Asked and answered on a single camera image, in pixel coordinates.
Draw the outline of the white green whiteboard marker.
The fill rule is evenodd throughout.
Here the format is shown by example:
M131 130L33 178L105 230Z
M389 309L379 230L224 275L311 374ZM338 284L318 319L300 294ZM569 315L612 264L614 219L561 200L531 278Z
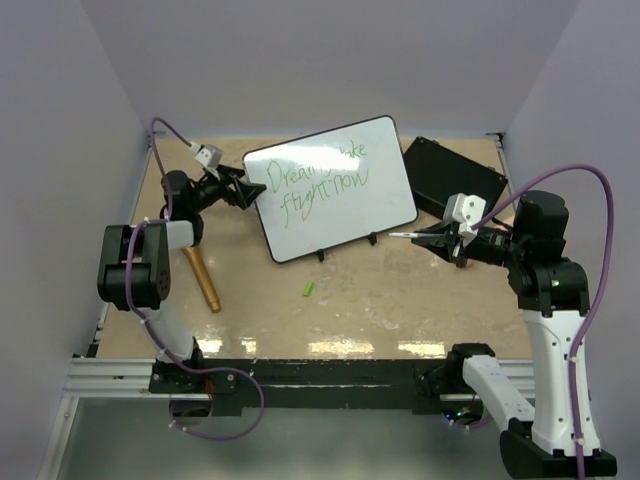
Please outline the white green whiteboard marker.
M406 238L406 239L416 239L416 238L421 238L421 237L428 237L429 234L425 234L425 233L408 233L408 232L392 232L392 233L388 233L389 237L394 237L394 238Z

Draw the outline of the white whiteboard black frame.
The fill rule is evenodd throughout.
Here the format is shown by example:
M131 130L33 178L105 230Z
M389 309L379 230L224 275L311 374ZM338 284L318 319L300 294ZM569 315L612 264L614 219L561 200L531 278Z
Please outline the white whiteboard black frame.
M272 260L282 264L418 217L389 115L280 142L242 158Z

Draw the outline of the green marker cap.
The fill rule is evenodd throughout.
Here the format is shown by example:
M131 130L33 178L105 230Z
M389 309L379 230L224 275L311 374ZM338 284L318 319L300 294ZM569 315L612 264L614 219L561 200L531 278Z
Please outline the green marker cap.
M309 297L313 292L314 286L315 283L313 281L308 282L303 290L303 296Z

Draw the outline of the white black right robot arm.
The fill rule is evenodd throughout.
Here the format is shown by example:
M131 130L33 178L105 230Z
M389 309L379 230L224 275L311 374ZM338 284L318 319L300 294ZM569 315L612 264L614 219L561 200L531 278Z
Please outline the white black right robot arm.
M514 479L613 477L617 460L603 449L591 415L580 332L591 312L587 276L563 255L565 202L529 191L513 225L503 228L478 226L485 205L476 195L455 194L442 221L411 241L456 266L473 260L507 269L531 345L535 397L528 401L481 343L454 345L419 386L432 399L476 394L499 427L502 462Z

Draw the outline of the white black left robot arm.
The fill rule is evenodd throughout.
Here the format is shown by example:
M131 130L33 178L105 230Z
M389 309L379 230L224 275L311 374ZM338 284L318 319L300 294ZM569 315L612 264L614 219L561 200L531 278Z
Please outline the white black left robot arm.
M163 176L159 219L105 229L97 278L101 299L137 317L156 347L150 390L164 393L234 392L238 373L208 367L195 337L168 301L171 252L196 249L204 233L201 212L218 201L248 209L266 191L245 171L221 165L193 180L181 170Z

